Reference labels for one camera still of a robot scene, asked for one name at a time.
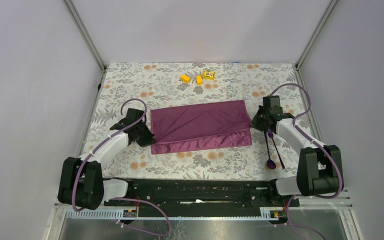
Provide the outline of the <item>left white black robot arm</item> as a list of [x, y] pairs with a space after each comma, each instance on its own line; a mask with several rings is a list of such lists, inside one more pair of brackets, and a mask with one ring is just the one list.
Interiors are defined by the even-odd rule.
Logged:
[[146, 125], [145, 111], [129, 108], [125, 117], [110, 128], [108, 136], [93, 150], [63, 162], [57, 200], [71, 205], [76, 212], [96, 210], [114, 198], [124, 206], [132, 204], [135, 192], [127, 181], [104, 179], [103, 167], [133, 143], [147, 147], [155, 142], [154, 134]]

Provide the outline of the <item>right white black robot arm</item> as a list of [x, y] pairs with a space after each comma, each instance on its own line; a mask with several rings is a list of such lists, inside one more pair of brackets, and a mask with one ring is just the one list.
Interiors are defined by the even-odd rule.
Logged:
[[335, 198], [344, 188], [341, 151], [326, 145], [303, 131], [295, 117], [284, 113], [279, 96], [265, 96], [251, 121], [251, 127], [264, 133], [266, 139], [275, 135], [284, 139], [298, 154], [295, 176], [273, 180], [267, 201], [281, 205], [287, 196]]

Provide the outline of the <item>purple cloth napkin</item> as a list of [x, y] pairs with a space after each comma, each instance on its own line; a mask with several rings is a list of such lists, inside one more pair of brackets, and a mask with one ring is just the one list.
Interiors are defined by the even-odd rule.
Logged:
[[252, 145], [244, 100], [153, 109], [153, 155]]

